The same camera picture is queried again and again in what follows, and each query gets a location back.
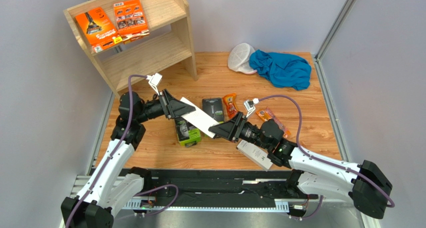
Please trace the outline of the orange razor bag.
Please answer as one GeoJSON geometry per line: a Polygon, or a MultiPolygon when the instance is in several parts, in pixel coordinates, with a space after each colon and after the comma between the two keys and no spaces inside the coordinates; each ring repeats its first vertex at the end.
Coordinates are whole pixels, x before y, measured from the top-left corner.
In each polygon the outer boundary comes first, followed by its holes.
{"type": "Polygon", "coordinates": [[[279,128],[283,130],[285,138],[288,138],[291,135],[290,130],[277,118],[277,116],[272,112],[269,107],[257,110],[255,113],[259,116],[260,119],[265,122],[268,120],[274,120],[275,123],[277,123],[277,125],[279,126],[279,128]]]}
{"type": "Polygon", "coordinates": [[[233,118],[239,112],[239,109],[236,106],[236,98],[236,93],[227,94],[222,98],[226,106],[228,117],[230,119],[233,118]]]}

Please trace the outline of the white razor box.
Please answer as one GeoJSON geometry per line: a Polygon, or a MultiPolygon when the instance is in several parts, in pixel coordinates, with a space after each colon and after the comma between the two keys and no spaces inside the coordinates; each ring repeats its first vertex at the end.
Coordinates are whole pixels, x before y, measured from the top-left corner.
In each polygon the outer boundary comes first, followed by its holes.
{"type": "Polygon", "coordinates": [[[203,110],[201,110],[199,107],[197,107],[195,104],[190,102],[185,97],[182,97],[180,99],[181,102],[193,106],[195,108],[195,111],[187,113],[182,115],[182,117],[193,124],[196,128],[201,130],[205,135],[207,135],[210,138],[215,138],[216,134],[209,131],[209,128],[215,125],[218,125],[219,122],[217,122],[214,118],[209,116],[207,113],[205,113],[203,110]]]}
{"type": "Polygon", "coordinates": [[[264,171],[269,171],[273,165],[267,152],[252,143],[242,140],[236,148],[264,171]]]}

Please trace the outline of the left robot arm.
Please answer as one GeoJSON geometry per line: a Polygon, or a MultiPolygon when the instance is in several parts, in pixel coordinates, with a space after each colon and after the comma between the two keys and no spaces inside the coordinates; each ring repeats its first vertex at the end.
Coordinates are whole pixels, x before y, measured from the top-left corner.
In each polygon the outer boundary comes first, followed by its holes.
{"type": "Polygon", "coordinates": [[[61,204],[67,228],[111,228],[124,205],[138,193],[149,193],[152,187],[151,171],[139,167],[133,167],[114,186],[146,132],[143,123],[160,116],[175,119],[196,110],[166,89],[148,102],[134,91],[123,94],[119,101],[119,116],[99,166],[78,194],[66,197],[61,204]]]}

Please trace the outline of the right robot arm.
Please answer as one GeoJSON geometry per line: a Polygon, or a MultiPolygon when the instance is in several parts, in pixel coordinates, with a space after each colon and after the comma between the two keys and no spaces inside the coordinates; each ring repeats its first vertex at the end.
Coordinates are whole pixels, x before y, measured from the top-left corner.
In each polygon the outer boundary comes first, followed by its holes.
{"type": "Polygon", "coordinates": [[[292,170],[289,185],[305,195],[353,202],[361,213],[375,219],[383,219],[386,208],[392,207],[393,186],[377,164],[339,161],[299,147],[284,137],[273,119],[257,127],[238,112],[208,130],[226,140],[244,140],[265,149],[273,164],[292,170]]]}

